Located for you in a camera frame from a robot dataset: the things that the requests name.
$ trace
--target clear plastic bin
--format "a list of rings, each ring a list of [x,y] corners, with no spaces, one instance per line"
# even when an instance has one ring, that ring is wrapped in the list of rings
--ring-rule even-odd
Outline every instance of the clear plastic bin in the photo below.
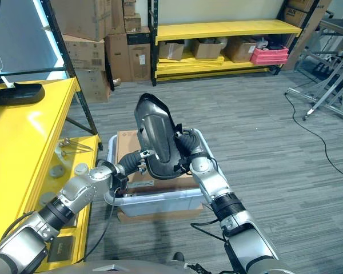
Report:
[[[211,157],[213,157],[213,154],[211,153],[201,132],[197,129],[194,130],[200,137],[203,148]],[[108,161],[112,163],[115,161],[116,143],[117,136],[114,135],[109,140],[107,157]],[[104,195],[104,199],[108,204],[113,204],[113,193],[106,193]],[[196,209],[204,200],[205,198],[201,193],[201,190],[199,188],[194,188],[191,190],[169,191],[145,195],[136,194],[129,197],[115,198],[114,205],[120,207],[127,216],[133,217],[144,214]]]

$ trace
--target tool on table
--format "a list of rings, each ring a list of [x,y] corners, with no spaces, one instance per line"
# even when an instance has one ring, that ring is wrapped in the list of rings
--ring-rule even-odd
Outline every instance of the tool on table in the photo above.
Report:
[[[70,140],[69,137],[64,138],[63,141],[58,143],[58,147],[61,150],[61,156],[66,156],[69,154],[80,154],[84,152],[90,152],[93,151],[93,149],[89,146],[86,146],[84,144],[80,144],[78,142]],[[62,148],[69,148],[74,149],[75,151],[64,151]]]

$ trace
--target yellow table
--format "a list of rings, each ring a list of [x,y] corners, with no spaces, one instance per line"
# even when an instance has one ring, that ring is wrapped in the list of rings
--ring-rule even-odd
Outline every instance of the yellow table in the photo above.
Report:
[[[66,184],[66,182],[75,175],[75,167],[77,164],[86,163],[89,168],[95,166],[95,161],[97,160],[98,143],[99,137],[86,136],[79,138],[71,138],[72,141],[84,144],[88,147],[93,148],[92,151],[80,153],[80,154],[69,154],[61,159],[56,154],[53,154],[51,159],[49,169],[53,166],[61,164],[65,168],[65,174],[60,178],[52,178],[50,176],[49,170],[46,172],[46,177],[44,179],[43,185],[39,192],[39,197],[46,192],[58,193],[58,191]],[[63,148],[64,151],[70,152],[75,151],[71,148]],[[35,210],[40,210],[42,208],[39,199],[35,203]],[[77,222],[75,227],[63,228],[61,229],[59,237],[71,236],[74,238],[71,256],[69,260],[64,261],[54,261],[47,262],[45,258],[36,272],[47,271],[54,268],[64,267],[66,265],[74,264],[80,258],[84,256],[85,244],[86,244],[86,234],[87,234],[87,224],[89,221],[90,205],[86,206],[83,210],[78,213]]]
[[[0,238],[23,212],[34,209],[74,92],[79,91],[75,78],[27,83],[43,85],[40,102],[0,106]]]

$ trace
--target shelf post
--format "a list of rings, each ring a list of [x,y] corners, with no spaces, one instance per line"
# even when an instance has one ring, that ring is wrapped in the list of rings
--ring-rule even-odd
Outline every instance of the shelf post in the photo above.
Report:
[[[65,63],[67,73],[69,74],[70,77],[76,78],[75,69],[74,69],[74,66],[71,62],[69,53],[67,52],[65,42],[63,41],[61,31],[58,27],[55,15],[53,13],[53,9],[52,9],[52,5],[50,3],[50,0],[41,0],[41,5],[42,5],[42,8],[46,14],[48,24],[50,25],[51,31],[53,33],[53,37],[56,41],[56,44],[58,46],[61,57]],[[85,99],[84,94],[82,92],[81,86],[80,86],[80,91],[77,91],[76,95],[80,101],[80,105],[81,105],[81,107],[85,113],[86,119],[89,123],[91,133],[93,135],[99,135],[98,130],[97,130],[95,123],[93,121],[93,117],[91,116],[89,106],[86,103],[86,99]],[[98,147],[100,150],[103,150],[103,144],[101,142],[99,142]]]

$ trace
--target white wall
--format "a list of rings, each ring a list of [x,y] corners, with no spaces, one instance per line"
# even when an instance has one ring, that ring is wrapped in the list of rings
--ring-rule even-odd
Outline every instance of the white wall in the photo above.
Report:
[[[159,24],[273,19],[284,0],[159,0]],[[136,1],[136,12],[147,26],[147,0]]]

